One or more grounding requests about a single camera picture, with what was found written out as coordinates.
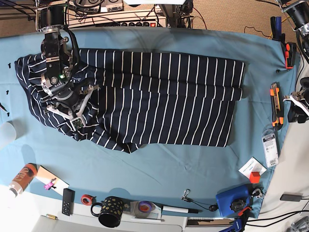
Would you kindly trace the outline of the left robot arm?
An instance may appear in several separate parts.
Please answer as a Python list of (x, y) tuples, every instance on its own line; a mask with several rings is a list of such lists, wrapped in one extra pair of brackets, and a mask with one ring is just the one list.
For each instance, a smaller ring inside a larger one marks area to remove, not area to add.
[[(296, 32), (297, 45), (299, 47), (303, 62), (309, 62), (309, 2), (297, 0), (287, 4), (287, 0), (277, 1), (281, 11), (288, 14), (294, 23), (293, 31)], [(298, 79), (300, 90), (292, 92), (287, 100), (291, 102), (288, 113), (289, 122), (305, 123), (309, 120), (309, 78)]]

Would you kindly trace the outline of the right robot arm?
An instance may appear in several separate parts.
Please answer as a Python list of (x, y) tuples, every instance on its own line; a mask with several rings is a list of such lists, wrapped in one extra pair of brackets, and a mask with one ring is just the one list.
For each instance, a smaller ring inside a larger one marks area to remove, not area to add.
[(70, 31), (65, 8), (67, 3), (36, 3), (36, 30), (44, 33), (41, 52), (46, 71), (41, 75), (41, 86), (46, 93), (42, 102), (48, 103), (47, 112), (69, 120), (77, 131), (86, 126), (84, 109), (92, 93), (99, 89), (84, 80), (75, 85), (73, 75), (80, 64), (76, 37)]

